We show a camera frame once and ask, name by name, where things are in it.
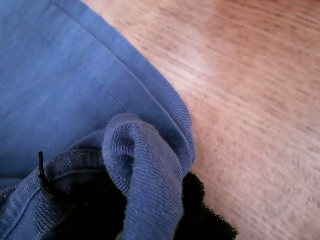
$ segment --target wooden surface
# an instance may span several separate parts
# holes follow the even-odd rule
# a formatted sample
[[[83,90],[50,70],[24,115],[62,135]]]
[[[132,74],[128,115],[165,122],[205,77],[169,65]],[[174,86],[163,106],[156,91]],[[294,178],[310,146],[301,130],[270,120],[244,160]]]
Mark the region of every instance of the wooden surface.
[[[320,1],[87,0],[189,107],[238,240],[320,240]]]

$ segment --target light brown wood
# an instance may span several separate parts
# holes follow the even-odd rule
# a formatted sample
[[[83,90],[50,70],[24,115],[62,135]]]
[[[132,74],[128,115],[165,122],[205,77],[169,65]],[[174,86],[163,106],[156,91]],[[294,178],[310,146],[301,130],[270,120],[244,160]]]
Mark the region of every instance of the light brown wood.
[[[320,240],[320,1],[86,0],[189,107],[238,240]]]

